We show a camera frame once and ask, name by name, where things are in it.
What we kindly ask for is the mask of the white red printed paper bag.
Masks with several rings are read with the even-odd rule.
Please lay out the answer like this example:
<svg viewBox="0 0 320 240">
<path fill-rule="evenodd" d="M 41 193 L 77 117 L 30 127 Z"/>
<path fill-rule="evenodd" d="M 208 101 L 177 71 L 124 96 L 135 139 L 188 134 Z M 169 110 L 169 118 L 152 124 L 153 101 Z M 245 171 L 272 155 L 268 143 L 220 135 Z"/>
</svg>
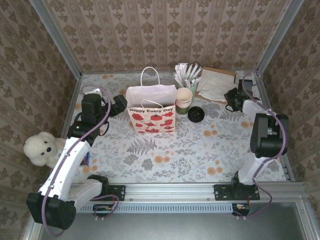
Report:
<svg viewBox="0 0 320 240">
<path fill-rule="evenodd" d="M 142 71 L 152 69 L 157 76 L 157 84 L 144 85 L 143 73 L 140 85 L 126 90 L 127 112 L 138 134 L 169 134 L 176 132 L 176 92 L 174 85 L 161 84 L 158 71 L 154 67 L 145 67 Z"/>
</svg>

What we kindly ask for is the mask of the stack of black cup lids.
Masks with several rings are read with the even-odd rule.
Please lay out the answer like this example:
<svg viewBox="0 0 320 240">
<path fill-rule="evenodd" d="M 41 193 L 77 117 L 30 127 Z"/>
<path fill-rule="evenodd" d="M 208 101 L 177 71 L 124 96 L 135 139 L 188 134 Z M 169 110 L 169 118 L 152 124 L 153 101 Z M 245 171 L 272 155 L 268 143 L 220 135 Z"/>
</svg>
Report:
<svg viewBox="0 0 320 240">
<path fill-rule="evenodd" d="M 205 112 L 202 108 L 193 106 L 188 110 L 187 116 L 191 122 L 200 123 L 205 117 Z"/>
</svg>

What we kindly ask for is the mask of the green cup holding packets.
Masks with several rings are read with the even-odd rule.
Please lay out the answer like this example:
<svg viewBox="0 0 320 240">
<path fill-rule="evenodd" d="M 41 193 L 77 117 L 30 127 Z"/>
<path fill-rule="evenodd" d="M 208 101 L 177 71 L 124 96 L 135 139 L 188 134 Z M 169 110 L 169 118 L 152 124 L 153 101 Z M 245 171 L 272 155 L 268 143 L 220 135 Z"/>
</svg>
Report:
<svg viewBox="0 0 320 240">
<path fill-rule="evenodd" d="M 197 87 L 198 87 L 198 82 L 194 85 L 191 85 L 188 89 L 192 92 L 192 97 L 194 98 L 196 95 L 196 91 L 197 91 Z"/>
</svg>

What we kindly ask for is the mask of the stack of paper cups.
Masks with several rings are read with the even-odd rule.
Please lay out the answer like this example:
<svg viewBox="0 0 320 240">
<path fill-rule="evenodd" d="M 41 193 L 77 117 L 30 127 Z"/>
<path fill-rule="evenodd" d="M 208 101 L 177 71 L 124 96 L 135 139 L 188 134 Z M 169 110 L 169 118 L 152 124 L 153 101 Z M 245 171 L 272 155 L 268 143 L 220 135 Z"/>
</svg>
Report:
<svg viewBox="0 0 320 240">
<path fill-rule="evenodd" d="M 182 87 L 176 91 L 176 112 L 180 115 L 185 115 L 188 113 L 189 107 L 192 103 L 193 93 L 190 89 Z"/>
</svg>

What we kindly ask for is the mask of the white teddy bear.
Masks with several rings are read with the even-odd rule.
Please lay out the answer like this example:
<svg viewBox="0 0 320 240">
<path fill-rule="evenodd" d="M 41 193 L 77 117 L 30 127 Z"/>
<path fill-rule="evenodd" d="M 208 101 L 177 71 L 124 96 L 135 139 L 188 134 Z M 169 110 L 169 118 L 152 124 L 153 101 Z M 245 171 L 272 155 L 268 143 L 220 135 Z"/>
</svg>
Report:
<svg viewBox="0 0 320 240">
<path fill-rule="evenodd" d="M 23 152 L 35 166 L 48 166 L 53 169 L 65 144 L 65 138 L 54 137 L 53 134 L 42 131 L 25 141 Z"/>
</svg>

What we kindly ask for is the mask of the floral patterned table cover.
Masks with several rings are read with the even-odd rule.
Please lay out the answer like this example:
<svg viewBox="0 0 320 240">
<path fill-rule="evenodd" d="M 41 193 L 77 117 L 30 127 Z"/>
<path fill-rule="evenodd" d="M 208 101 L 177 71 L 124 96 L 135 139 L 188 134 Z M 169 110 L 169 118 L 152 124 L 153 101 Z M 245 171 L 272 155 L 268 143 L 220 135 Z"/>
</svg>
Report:
<svg viewBox="0 0 320 240">
<path fill-rule="evenodd" d="M 177 115 L 174 133 L 137 133 L 126 111 L 111 117 L 73 182 L 93 174 L 115 184 L 229 182 L 251 156 L 254 120 L 207 99 L 195 98 L 193 106 L 203 109 L 204 119 Z"/>
</svg>

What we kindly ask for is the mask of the grey metal panel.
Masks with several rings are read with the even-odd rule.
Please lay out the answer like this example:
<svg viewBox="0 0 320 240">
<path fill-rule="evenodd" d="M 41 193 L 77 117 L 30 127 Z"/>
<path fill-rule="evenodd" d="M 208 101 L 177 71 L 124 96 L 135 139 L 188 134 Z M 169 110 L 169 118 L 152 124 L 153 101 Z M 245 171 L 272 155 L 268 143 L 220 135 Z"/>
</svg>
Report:
<svg viewBox="0 0 320 240">
<path fill-rule="evenodd" d="M 230 213 L 118 213 L 96 220 L 81 213 L 57 238 L 30 219 L 22 240 L 320 240 L 320 227 L 308 202 L 275 202 L 246 218 Z"/>
</svg>

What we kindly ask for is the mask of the aluminium side rail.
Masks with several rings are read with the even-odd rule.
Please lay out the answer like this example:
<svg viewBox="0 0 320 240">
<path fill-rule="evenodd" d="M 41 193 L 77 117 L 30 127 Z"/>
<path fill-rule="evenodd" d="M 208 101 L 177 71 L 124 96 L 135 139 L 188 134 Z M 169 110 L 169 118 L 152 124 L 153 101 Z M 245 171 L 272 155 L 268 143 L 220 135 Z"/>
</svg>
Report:
<svg viewBox="0 0 320 240">
<path fill-rule="evenodd" d="M 82 75 L 83 73 L 81 72 L 79 74 L 79 77 L 76 79 L 74 90 L 69 102 L 68 110 L 66 112 L 65 120 L 60 134 L 60 137 L 64 139 L 67 137 L 67 133 L 72 122 L 73 113 L 76 107 L 78 95 L 80 93 L 80 88 L 82 84 Z"/>
<path fill-rule="evenodd" d="M 265 87 L 265 84 L 263 82 L 263 76 L 259 72 L 256 72 L 255 74 L 256 74 L 255 83 L 257 84 L 257 88 L 258 88 L 258 91 L 259 91 L 260 99 L 262 100 L 263 104 L 268 109 L 273 110 L 271 102 L 270 102 L 270 99 L 269 99 L 269 96 L 268 96 L 268 93 L 267 93 L 267 90 L 266 90 L 266 87 Z M 295 182 L 296 179 L 295 179 L 295 176 L 294 176 L 294 173 L 293 173 L 293 170 L 292 170 L 288 155 L 287 154 L 281 155 L 281 156 L 278 157 L 278 159 L 279 159 L 279 161 L 281 163 L 281 166 L 282 166 L 282 169 L 283 169 L 283 172 L 284 172 L 284 175 L 285 175 L 285 179 L 287 181 L 290 181 L 290 182 Z"/>
</svg>

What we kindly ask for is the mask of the aluminium frame post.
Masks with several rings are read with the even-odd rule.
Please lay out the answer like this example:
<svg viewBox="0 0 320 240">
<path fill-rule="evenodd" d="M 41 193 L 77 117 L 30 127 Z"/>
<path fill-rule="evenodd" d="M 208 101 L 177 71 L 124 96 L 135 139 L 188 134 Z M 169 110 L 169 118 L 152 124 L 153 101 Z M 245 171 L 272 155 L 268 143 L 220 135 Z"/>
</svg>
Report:
<svg viewBox="0 0 320 240">
<path fill-rule="evenodd" d="M 57 46 L 63 59 L 71 70 L 76 80 L 82 76 L 82 71 L 72 55 L 71 49 L 68 47 L 67 42 L 63 36 L 62 30 L 59 30 L 58 25 L 54 21 L 53 15 L 50 13 L 48 7 L 45 5 L 44 0 L 29 0 L 35 9 L 36 13 L 43 22 L 46 30 L 50 34 L 52 40 Z"/>
<path fill-rule="evenodd" d="M 283 40 L 285 34 L 287 33 L 290 25 L 292 24 L 294 18 L 299 12 L 301 6 L 303 5 L 304 0 L 290 0 L 286 10 L 281 16 L 281 19 L 274 30 L 272 37 L 270 38 L 269 43 L 267 44 L 255 70 L 262 74 L 267 68 L 270 60 L 275 54 L 277 48 L 279 47 L 281 41 Z"/>
</svg>

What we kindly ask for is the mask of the aluminium front frame rail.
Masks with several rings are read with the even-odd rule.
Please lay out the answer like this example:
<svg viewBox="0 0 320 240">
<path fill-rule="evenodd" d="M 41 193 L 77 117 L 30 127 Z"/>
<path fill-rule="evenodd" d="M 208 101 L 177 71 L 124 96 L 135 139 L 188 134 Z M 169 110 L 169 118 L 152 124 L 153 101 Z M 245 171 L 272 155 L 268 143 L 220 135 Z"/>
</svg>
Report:
<svg viewBox="0 0 320 240">
<path fill-rule="evenodd" d="M 228 183 L 122 183 L 110 186 L 125 186 L 125 202 L 141 203 L 201 203 L 215 200 L 214 185 L 226 185 Z M 78 195 L 81 200 L 89 199 L 94 194 L 100 194 L 100 185 L 94 183 L 73 183 L 63 187 L 56 183 L 49 192 L 50 197 L 58 196 L 61 200 L 70 200 L 72 196 Z M 307 194 L 300 182 L 272 181 L 261 182 L 258 187 L 259 200 L 263 203 L 272 200 L 273 202 L 295 202 L 306 200 Z"/>
</svg>

